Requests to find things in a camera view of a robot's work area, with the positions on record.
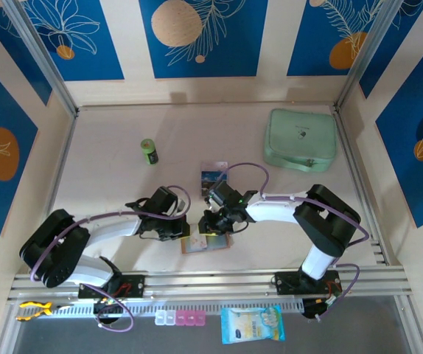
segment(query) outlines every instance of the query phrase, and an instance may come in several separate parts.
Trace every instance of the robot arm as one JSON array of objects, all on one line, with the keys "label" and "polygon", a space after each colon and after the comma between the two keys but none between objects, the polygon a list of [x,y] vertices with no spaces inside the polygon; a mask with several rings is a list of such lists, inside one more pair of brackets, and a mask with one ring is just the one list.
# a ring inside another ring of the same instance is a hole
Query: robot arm
[{"label": "robot arm", "polygon": [[[80,226],[71,229],[41,261],[36,270],[38,279],[47,288],[53,288],[67,280],[100,287],[113,286],[115,290],[118,283],[115,279],[121,276],[120,271],[105,258],[83,255],[86,247],[115,237],[142,235],[147,231],[157,232],[158,239],[162,241],[190,235],[186,216],[167,217],[183,207],[183,203],[169,188],[160,187],[151,198],[142,198],[126,206],[133,209],[132,212],[123,212],[123,215],[131,215],[129,220],[100,227],[92,233]],[[161,215],[163,218],[158,219],[154,215]],[[66,210],[54,211],[23,245],[20,250],[21,259],[33,268],[53,240],[73,224],[73,217]]]},{"label": "robot arm", "polygon": [[313,246],[302,263],[301,276],[309,281],[321,280],[328,267],[341,257],[347,248],[356,228],[337,215],[299,198],[307,195],[307,200],[322,202],[347,217],[360,223],[360,216],[334,193],[319,184],[310,191],[297,195],[263,195],[257,191],[247,191],[241,195],[220,181],[212,187],[208,202],[216,212],[206,210],[200,220],[200,233],[223,234],[233,232],[234,223],[257,223],[260,221],[286,221],[298,223],[308,234]]}]

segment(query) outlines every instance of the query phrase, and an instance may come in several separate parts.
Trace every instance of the metal rail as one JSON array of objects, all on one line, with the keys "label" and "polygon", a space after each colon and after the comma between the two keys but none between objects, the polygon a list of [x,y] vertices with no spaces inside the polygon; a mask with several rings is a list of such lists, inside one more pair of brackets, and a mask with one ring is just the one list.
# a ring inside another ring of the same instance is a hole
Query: metal rail
[{"label": "metal rail", "polygon": [[[297,269],[271,269],[256,271],[195,271],[195,272],[131,272],[145,274],[142,299],[128,299],[129,302],[155,301],[216,301],[244,299],[282,299],[278,296],[271,279],[276,271],[297,271]],[[353,268],[338,267],[341,285],[346,287],[355,276]],[[62,284],[48,289],[43,284],[29,281],[28,275],[17,275],[8,296],[9,303],[36,299],[56,299],[72,302],[93,302],[78,300],[78,287]],[[411,295],[411,288],[401,266],[362,267],[359,280],[349,296],[393,296]],[[287,296],[289,299],[309,296]]]},{"label": "metal rail", "polygon": [[20,35],[21,40],[27,46],[30,54],[35,59],[51,87],[57,93],[64,108],[70,113],[72,119],[74,119],[77,113],[77,106],[74,99],[69,93],[63,77],[57,70],[38,32],[36,32],[36,28],[33,27],[27,13],[25,13],[23,5],[18,0],[1,0],[1,3],[9,20]]},{"label": "metal rail", "polygon": [[347,134],[346,125],[344,123],[343,117],[339,113],[339,110],[333,107],[332,115],[336,120],[336,125],[338,126],[339,138],[344,155],[346,156],[346,160],[349,165],[349,172],[351,173],[352,181],[355,184],[357,198],[359,199],[360,205],[363,208],[363,217],[368,223],[369,231],[374,238],[372,240],[372,246],[374,247],[377,244],[379,246],[379,251],[375,251],[374,254],[376,259],[378,253],[380,253],[383,257],[383,262],[377,260],[377,263],[385,263],[390,266],[397,266],[400,264],[400,262],[396,258],[394,251],[391,248],[390,242],[387,242],[382,235],[374,207],[372,206],[371,199],[369,198],[368,188],[364,182],[363,176],[361,175],[360,165],[362,165],[362,163],[354,153],[353,146],[355,143],[349,138],[349,135]]},{"label": "metal rail", "polygon": [[349,95],[354,91],[354,88],[359,83],[368,65],[370,64],[375,52],[379,48],[380,43],[387,33],[396,14],[399,12],[404,0],[387,0],[382,5],[379,14],[375,18],[372,28],[368,32],[364,45],[359,51],[356,60],[352,64],[347,75],[344,87],[339,93],[339,97],[335,102],[335,106],[342,108],[346,103]]}]

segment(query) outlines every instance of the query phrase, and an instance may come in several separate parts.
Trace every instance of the black cable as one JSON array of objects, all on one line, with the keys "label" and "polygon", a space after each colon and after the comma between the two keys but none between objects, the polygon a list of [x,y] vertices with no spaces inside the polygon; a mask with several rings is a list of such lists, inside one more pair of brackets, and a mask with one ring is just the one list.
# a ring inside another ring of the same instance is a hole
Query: black cable
[{"label": "black cable", "polygon": [[239,229],[237,231],[233,231],[233,232],[229,232],[230,235],[235,235],[235,234],[239,234],[240,232],[243,232],[244,230],[246,230],[249,226],[249,222],[246,221],[246,226],[244,226],[242,229]]},{"label": "black cable", "polygon": [[[279,278],[279,280],[281,282],[283,282],[286,286],[288,286],[291,289],[295,289],[295,286],[291,285],[287,280],[285,280],[283,277]],[[276,283],[276,276],[274,275],[273,277],[270,278],[270,284],[273,286],[277,286]]]}]

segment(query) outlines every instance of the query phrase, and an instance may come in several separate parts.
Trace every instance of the metal base plate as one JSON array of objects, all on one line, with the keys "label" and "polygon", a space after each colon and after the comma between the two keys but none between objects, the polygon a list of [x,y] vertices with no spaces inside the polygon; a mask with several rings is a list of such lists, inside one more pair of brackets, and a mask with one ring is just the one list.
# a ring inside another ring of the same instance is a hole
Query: metal base plate
[{"label": "metal base plate", "polygon": [[[128,292],[121,292],[118,294],[119,298],[142,298],[144,291],[144,280],[146,277],[140,274],[122,274],[119,279],[119,284],[130,284],[131,288]],[[100,295],[96,291],[90,288],[80,286],[79,287],[79,299],[101,299],[103,295]]]},{"label": "metal base plate", "polygon": [[337,271],[327,271],[323,278],[313,284],[301,284],[301,272],[278,271],[275,274],[275,284],[278,295],[327,294],[326,282],[340,283]]}]

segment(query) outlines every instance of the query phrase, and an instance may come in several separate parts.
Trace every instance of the white table surface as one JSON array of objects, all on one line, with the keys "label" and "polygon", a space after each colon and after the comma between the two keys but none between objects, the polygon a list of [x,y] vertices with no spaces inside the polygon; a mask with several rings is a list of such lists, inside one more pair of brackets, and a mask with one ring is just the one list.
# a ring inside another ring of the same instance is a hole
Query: white table surface
[{"label": "white table surface", "polygon": [[[330,113],[327,106],[277,103],[151,105],[81,111],[55,209],[66,209],[81,218],[119,210],[127,202],[150,197],[161,185],[178,184],[192,197],[187,220],[194,228],[206,208],[199,197],[200,164],[227,161],[266,166],[270,182],[265,192],[288,194],[323,184],[362,215],[340,146],[337,158],[325,173],[285,170],[264,163],[264,132],[272,108]],[[157,165],[147,165],[144,160],[140,148],[144,138],[155,141]],[[230,185],[241,193],[258,190],[264,178],[264,173],[255,167],[237,167],[229,173]],[[357,232],[353,239],[356,237],[362,234]],[[94,244],[85,254],[104,255],[122,271],[228,271],[299,267],[312,245],[297,224],[276,221],[251,224],[246,231],[234,235],[233,242],[229,249],[182,255],[178,240],[120,237]],[[376,265],[369,242],[351,247],[342,262]]]}]

